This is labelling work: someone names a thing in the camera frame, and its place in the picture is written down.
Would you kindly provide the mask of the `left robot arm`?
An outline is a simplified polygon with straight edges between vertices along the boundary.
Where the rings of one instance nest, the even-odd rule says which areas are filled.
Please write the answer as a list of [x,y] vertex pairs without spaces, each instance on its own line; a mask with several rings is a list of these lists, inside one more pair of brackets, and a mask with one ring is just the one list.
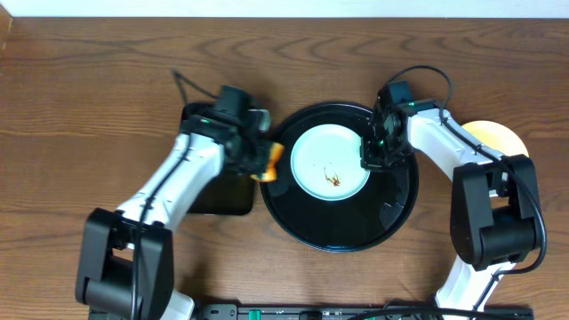
[[114,211],[84,224],[75,298],[123,319],[189,319],[195,302],[174,288],[172,238],[202,190],[224,171],[263,179],[276,145],[267,112],[189,116],[151,178]]

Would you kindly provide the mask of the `yellow plate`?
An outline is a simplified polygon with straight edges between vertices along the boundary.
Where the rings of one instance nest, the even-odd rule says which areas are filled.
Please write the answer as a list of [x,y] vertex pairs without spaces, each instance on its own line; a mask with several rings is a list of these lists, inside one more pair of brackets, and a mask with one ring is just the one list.
[[503,124],[477,120],[463,124],[461,127],[489,148],[498,150],[506,156],[529,156],[521,138]]

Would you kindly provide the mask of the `green yellow sponge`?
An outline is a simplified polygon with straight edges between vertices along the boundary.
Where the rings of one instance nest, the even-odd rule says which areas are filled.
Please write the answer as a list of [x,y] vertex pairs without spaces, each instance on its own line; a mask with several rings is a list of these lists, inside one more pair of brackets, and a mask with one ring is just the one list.
[[272,182],[276,180],[276,164],[281,158],[285,147],[277,142],[268,144],[268,153],[265,156],[266,161],[261,166],[261,171],[252,174],[251,177],[259,182]]

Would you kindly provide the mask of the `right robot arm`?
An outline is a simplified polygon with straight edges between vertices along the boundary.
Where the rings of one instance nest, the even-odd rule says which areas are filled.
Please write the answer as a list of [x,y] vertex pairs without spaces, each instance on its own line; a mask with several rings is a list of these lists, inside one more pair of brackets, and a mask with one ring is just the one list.
[[435,295],[439,308],[481,312],[504,276],[542,264],[548,237],[528,156],[488,147],[436,100],[377,101],[369,126],[361,147],[366,170],[388,171],[420,151],[452,182],[457,258]]

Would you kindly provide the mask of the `light blue plate top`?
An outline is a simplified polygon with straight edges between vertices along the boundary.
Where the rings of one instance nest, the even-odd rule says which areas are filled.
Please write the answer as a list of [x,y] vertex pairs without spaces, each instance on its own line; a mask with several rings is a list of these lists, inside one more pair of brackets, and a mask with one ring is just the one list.
[[305,131],[290,156],[296,183],[319,200],[352,197],[370,177],[361,166],[361,145],[360,135],[339,124],[320,124]]

